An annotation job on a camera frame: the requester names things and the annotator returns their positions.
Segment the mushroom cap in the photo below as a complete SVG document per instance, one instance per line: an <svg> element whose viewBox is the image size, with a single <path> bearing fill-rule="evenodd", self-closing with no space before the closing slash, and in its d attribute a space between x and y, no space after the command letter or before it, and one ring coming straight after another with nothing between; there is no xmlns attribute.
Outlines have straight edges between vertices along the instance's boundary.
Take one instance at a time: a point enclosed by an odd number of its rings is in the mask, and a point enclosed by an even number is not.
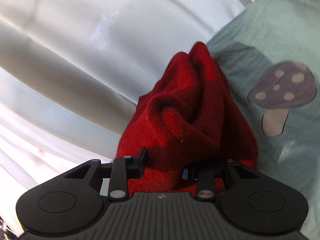
<svg viewBox="0 0 320 240"><path fill-rule="evenodd" d="M306 65L287 61L273 65L250 91L248 100L264 108L302 106L316 96L316 82Z"/></svg>

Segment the logo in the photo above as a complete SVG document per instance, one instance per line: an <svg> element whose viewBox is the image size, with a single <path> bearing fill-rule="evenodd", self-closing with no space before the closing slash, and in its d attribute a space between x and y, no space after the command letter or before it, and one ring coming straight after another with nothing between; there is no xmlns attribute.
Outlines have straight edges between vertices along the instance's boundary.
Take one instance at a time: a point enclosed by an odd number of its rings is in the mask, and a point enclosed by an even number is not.
<svg viewBox="0 0 320 240"><path fill-rule="evenodd" d="M157 197L160 198L160 199L165 199L167 196L164 195L164 194L160 194L160 195L158 195Z"/></svg>

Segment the ribbed surface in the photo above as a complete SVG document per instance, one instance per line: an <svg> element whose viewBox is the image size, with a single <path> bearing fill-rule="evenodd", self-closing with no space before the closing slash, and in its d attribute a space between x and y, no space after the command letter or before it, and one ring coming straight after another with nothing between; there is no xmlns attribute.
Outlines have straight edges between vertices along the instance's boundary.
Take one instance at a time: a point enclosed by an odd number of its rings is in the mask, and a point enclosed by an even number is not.
<svg viewBox="0 0 320 240"><path fill-rule="evenodd" d="M305 240L298 233L271 237ZM111 204L91 228L55 240L263 240L233 228L212 203L200 202L189 193L135 193L126 202ZM20 240L49 238L23 235Z"/></svg>

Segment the red cloth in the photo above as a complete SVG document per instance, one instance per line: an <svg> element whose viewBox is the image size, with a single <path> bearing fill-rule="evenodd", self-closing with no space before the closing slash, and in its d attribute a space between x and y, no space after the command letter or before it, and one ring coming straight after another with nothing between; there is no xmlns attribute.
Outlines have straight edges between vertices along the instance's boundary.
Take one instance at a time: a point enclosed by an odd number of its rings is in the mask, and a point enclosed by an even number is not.
<svg viewBox="0 0 320 240"><path fill-rule="evenodd" d="M177 53L153 90L141 96L126 127L117 157L148 149L142 179L128 181L134 191L191 191L181 168L204 159L234 159L256 168L255 137L230 98L228 82L205 44L189 55Z"/></svg>

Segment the circular pad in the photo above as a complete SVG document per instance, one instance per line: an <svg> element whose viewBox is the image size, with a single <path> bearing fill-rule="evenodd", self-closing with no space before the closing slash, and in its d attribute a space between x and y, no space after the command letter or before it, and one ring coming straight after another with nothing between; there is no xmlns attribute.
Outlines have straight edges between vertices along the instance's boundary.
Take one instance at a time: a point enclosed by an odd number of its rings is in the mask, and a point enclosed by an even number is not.
<svg viewBox="0 0 320 240"><path fill-rule="evenodd" d="M39 207L49 213L62 213L76 204L76 198L68 192L52 192L42 196Z"/></svg>
<svg viewBox="0 0 320 240"><path fill-rule="evenodd" d="M308 202L300 192L274 179L243 179L224 194L221 210L245 231L284 234L300 229Z"/></svg>

